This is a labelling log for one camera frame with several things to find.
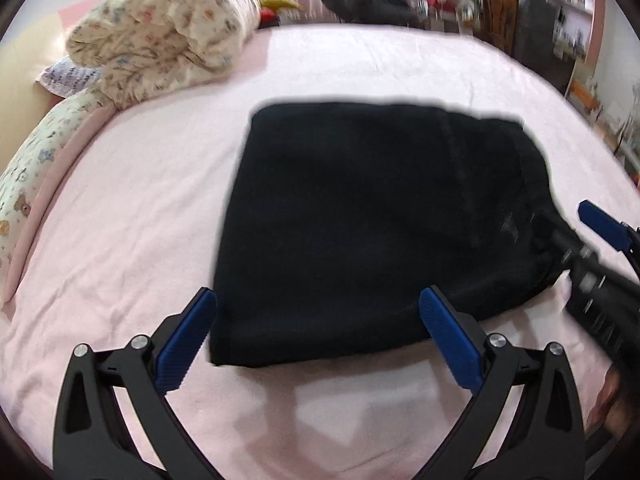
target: person's hand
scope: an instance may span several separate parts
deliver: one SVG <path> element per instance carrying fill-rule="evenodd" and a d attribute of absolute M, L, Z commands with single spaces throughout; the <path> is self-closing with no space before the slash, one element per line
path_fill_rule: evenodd
<path fill-rule="evenodd" d="M 589 412 L 585 431 L 604 424 L 607 431 L 620 439 L 631 424 L 636 409 L 624 396 L 620 395 L 620 374 L 612 366 L 607 371 L 594 407 Z"/>

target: bed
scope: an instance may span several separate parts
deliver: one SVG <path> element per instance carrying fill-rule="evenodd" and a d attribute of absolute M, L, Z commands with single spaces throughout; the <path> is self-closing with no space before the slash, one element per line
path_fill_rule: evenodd
<path fill-rule="evenodd" d="M 355 100 L 436 104 L 522 120 L 548 160 L 565 218 L 588 199 L 640 224 L 636 191 L 560 94 L 466 36 L 394 27 L 304 25 L 258 31 L 226 82 L 181 90 L 115 116 L 85 148 L 47 207 L 14 298 L 2 310 L 0 406 L 50 466 L 57 394 L 73 347 L 119 348 L 151 333 L 210 285 L 225 205 L 251 115 L 268 103 Z M 584 412 L 607 360 L 561 312 L 566 276 L 484 324 L 514 344 L 567 349 Z M 381 354 L 260 369 L 213 367 L 204 349 L 168 400 L 229 479 L 411 478 L 468 395 L 431 342 Z M 158 464 L 127 399 L 143 457 Z M 517 391 L 505 418 L 513 413 Z M 496 453 L 503 420 L 481 460 Z"/>

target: red object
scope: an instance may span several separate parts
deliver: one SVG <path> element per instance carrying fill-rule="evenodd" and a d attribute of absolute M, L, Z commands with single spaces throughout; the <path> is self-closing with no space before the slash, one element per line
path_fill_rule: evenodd
<path fill-rule="evenodd" d="M 456 12 L 456 4 L 454 2 L 446 1 L 444 4 L 441 4 L 438 0 L 424 0 L 429 4 L 430 7 L 434 9 L 441 9 L 445 12 Z"/>
<path fill-rule="evenodd" d="M 260 11 L 260 22 L 267 23 L 272 22 L 277 18 L 276 13 L 273 9 L 268 9 L 267 7 L 263 7 Z"/>

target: yellow object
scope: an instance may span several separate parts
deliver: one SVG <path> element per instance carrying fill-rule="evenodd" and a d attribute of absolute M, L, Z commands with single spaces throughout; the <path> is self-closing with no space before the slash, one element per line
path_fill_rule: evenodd
<path fill-rule="evenodd" d="M 276 12 L 280 9 L 303 10 L 303 7 L 293 0 L 260 0 L 260 4 L 261 6 L 275 10 Z"/>

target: blue gripper pad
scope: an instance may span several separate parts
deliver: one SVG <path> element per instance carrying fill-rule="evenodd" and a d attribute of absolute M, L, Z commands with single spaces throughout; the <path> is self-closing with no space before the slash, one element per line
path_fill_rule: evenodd
<path fill-rule="evenodd" d="M 163 396 L 180 388 L 216 317 L 218 302 L 212 290 L 204 290 L 193 301 L 156 356 L 154 386 Z"/>
<path fill-rule="evenodd" d="M 433 337 L 458 386 L 478 393 L 482 376 L 482 357 L 456 318 L 432 288 L 425 288 L 418 300 L 420 319 Z"/>
<path fill-rule="evenodd" d="M 631 248 L 631 238 L 626 227 L 595 204 L 588 200 L 580 202 L 578 216 L 583 224 L 599 234 L 615 250 L 628 251 Z"/>

